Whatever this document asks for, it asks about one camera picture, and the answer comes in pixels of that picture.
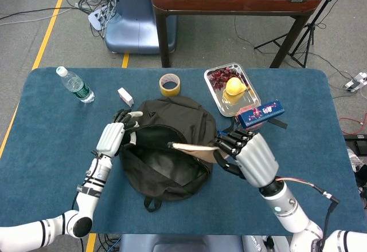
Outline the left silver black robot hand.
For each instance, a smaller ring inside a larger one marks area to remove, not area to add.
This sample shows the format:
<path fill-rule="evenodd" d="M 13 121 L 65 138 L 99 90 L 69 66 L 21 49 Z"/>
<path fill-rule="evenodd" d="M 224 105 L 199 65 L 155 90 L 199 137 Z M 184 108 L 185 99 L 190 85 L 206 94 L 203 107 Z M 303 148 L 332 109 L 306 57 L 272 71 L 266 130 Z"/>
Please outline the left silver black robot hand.
<path fill-rule="evenodd" d="M 114 157 L 120 148 L 124 135 L 138 128 L 137 117 L 143 116 L 141 111 L 132 111 L 130 109 L 120 109 L 112 117 L 112 122 L 104 128 L 101 137 L 96 146 L 96 153 L 99 157 Z"/>

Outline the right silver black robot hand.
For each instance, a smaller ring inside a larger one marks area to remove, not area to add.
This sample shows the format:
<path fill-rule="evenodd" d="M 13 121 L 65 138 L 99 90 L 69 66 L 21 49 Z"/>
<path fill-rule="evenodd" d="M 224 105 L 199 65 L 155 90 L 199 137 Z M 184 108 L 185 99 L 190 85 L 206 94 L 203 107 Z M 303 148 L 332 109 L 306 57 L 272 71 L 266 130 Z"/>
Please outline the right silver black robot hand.
<path fill-rule="evenodd" d="M 236 129 L 227 135 L 218 135 L 214 145 L 235 160 L 230 163 L 215 150 L 213 156 L 224 171 L 247 180 L 257 188 L 274 181 L 279 165 L 261 134 Z"/>

